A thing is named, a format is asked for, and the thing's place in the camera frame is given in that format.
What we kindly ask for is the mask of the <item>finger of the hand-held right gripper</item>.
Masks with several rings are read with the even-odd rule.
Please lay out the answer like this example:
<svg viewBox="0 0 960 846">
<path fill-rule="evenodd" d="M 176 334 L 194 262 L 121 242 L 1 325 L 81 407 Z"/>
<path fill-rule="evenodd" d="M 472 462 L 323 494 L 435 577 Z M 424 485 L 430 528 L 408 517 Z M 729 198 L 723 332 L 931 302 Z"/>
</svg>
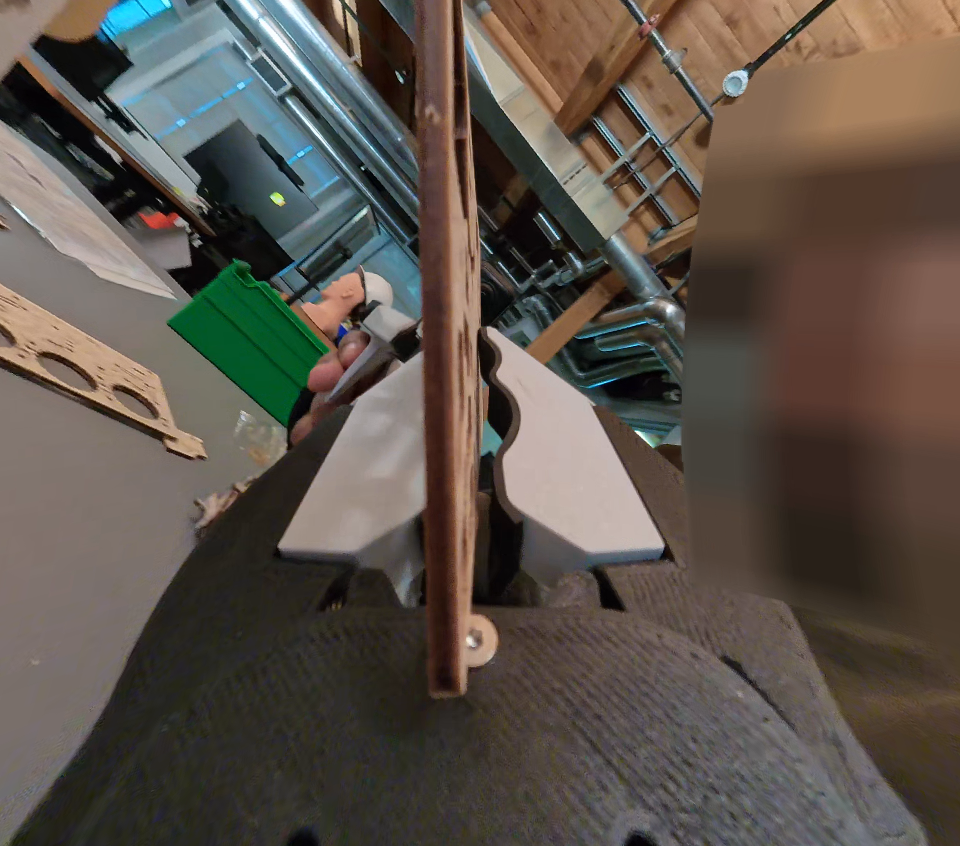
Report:
<svg viewBox="0 0 960 846">
<path fill-rule="evenodd" d="M 414 358 L 421 349 L 421 326 L 410 324 L 390 333 L 388 328 L 361 326 L 368 336 L 362 354 L 345 371 L 328 394 L 328 406 L 342 406 L 355 400 L 395 366 Z"/>
</svg>

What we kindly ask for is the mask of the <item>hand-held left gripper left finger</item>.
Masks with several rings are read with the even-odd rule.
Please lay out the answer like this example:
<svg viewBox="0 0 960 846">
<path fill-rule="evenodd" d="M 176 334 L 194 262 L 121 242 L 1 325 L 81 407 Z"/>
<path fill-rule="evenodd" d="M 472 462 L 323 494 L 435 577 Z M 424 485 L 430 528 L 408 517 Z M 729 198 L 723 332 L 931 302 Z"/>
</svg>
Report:
<svg viewBox="0 0 960 846">
<path fill-rule="evenodd" d="M 426 509 L 423 356 L 354 402 L 278 544 L 281 556 L 376 569 L 420 598 Z"/>
</svg>

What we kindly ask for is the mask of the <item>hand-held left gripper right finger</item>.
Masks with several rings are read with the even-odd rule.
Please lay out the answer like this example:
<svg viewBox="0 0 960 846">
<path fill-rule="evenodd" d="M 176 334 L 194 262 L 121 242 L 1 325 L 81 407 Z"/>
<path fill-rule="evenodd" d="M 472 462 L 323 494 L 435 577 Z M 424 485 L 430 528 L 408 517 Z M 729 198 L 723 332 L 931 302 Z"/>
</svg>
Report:
<svg viewBox="0 0 960 846">
<path fill-rule="evenodd" d="M 493 327 L 478 337 L 487 422 L 500 438 L 494 492 L 539 584 L 661 560 L 666 541 L 598 418 L 574 386 Z"/>
</svg>

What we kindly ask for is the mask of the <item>wooden gear parts sheet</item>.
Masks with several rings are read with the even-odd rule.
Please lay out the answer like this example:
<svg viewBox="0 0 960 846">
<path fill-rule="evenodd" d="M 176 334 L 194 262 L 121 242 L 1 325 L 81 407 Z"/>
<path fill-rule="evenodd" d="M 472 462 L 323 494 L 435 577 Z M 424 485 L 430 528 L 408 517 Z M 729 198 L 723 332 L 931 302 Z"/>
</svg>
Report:
<svg viewBox="0 0 960 846">
<path fill-rule="evenodd" d="M 462 696 L 482 438 L 481 251 L 463 0 L 415 0 L 427 683 Z"/>
</svg>

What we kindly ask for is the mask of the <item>wooden model assembly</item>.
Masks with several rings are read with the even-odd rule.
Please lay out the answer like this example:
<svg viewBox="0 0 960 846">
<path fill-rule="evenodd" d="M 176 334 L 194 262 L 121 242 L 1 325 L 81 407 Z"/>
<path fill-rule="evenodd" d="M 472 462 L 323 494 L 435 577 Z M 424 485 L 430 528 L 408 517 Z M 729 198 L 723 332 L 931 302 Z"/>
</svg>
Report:
<svg viewBox="0 0 960 846">
<path fill-rule="evenodd" d="M 251 485 L 259 479 L 258 475 L 246 477 L 231 483 L 222 491 L 210 492 L 207 495 L 196 497 L 194 506 L 194 532 L 197 537 L 203 536 L 210 526 L 222 516 Z"/>
</svg>

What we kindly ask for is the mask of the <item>grey desk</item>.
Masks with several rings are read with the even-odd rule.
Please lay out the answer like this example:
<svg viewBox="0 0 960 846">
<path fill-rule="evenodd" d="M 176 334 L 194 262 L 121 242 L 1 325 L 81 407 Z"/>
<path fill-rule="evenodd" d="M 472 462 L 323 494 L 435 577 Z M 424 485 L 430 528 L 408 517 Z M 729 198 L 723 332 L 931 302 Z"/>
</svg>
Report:
<svg viewBox="0 0 960 846">
<path fill-rule="evenodd" d="M 258 471 L 235 436 L 265 412 L 169 328 L 174 299 L 103 280 L 2 204 L 2 284 L 161 379 L 205 460 L 2 369 L 1 836 L 84 743 L 195 545 L 195 499 Z"/>
</svg>

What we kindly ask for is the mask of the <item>clear plastic bag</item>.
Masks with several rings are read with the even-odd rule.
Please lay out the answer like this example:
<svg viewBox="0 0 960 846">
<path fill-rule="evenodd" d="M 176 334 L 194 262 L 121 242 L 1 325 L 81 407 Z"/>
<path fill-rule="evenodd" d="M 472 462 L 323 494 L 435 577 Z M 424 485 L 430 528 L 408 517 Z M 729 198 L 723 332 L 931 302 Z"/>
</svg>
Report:
<svg viewBox="0 0 960 846">
<path fill-rule="evenodd" d="M 287 452 L 286 429 L 270 417 L 264 419 L 247 410 L 239 412 L 232 439 L 241 453 L 261 470 L 275 465 Z"/>
</svg>

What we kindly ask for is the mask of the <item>green plastic bin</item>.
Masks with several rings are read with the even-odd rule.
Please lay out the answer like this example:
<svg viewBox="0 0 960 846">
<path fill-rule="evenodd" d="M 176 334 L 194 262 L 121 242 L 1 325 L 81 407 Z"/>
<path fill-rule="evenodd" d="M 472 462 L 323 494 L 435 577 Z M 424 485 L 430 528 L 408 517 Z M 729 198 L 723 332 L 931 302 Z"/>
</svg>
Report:
<svg viewBox="0 0 960 846">
<path fill-rule="evenodd" d="M 167 322 L 283 427 L 329 351 L 250 264 L 235 260 Z"/>
</svg>

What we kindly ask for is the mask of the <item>wooden sheet with round holes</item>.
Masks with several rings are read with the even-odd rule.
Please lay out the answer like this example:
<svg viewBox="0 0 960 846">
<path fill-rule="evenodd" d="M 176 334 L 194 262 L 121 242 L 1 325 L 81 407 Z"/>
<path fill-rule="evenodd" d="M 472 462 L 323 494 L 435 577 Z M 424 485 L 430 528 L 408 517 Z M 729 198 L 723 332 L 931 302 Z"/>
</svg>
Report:
<svg viewBox="0 0 960 846">
<path fill-rule="evenodd" d="M 155 372 L 5 285 L 1 333 L 3 369 L 149 435 L 173 455 L 208 458 L 203 440 L 177 425 Z"/>
</svg>

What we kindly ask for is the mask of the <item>black ceiling pipe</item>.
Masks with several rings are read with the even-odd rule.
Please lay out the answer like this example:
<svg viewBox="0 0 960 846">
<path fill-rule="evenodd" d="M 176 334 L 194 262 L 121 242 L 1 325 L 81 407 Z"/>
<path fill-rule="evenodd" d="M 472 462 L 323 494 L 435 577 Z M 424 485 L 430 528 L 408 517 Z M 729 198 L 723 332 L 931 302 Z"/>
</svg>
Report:
<svg viewBox="0 0 960 846">
<path fill-rule="evenodd" d="M 672 75 L 706 122 L 714 121 L 714 108 L 683 66 L 683 57 L 671 49 L 658 30 L 659 17 L 643 12 L 636 0 L 619 0 L 629 18 L 626 25 L 614 25 L 596 55 L 587 63 L 555 120 L 571 134 L 584 125 L 606 100 L 609 92 L 639 56 L 644 44 L 651 44 L 666 71 Z"/>
</svg>

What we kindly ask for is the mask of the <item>metal air duct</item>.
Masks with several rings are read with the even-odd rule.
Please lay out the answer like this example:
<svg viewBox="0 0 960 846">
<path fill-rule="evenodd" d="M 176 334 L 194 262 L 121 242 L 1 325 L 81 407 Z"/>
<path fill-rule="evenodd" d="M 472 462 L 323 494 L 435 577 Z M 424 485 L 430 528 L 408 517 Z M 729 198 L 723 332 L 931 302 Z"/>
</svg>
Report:
<svg viewBox="0 0 960 846">
<path fill-rule="evenodd" d="M 396 22 L 414 32 L 414 0 L 381 0 Z M 598 250 L 624 281 L 647 318 L 658 324 L 678 354 L 686 314 L 670 297 L 654 266 L 639 249 L 638 233 L 628 231 L 627 211 L 615 192 L 554 122 L 546 99 L 534 92 L 533 72 L 509 59 L 509 36 L 494 32 L 481 15 L 486 0 L 463 0 L 474 116 L 517 172 L 527 181 L 547 212 L 586 250 Z"/>
</svg>

